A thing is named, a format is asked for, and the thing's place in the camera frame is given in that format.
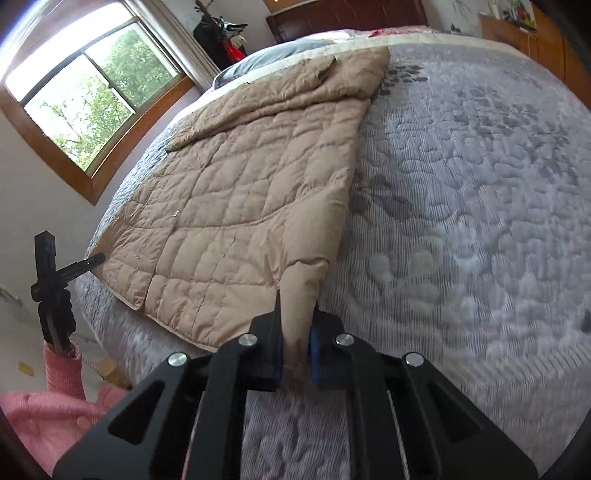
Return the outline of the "pink sleeved left forearm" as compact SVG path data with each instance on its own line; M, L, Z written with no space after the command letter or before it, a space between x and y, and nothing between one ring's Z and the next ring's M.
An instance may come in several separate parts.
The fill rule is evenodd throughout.
M63 356L43 345L46 389L8 391L1 409L27 451L47 474L60 458L127 394L117 386L101 387L94 401L82 383L82 355L71 344Z

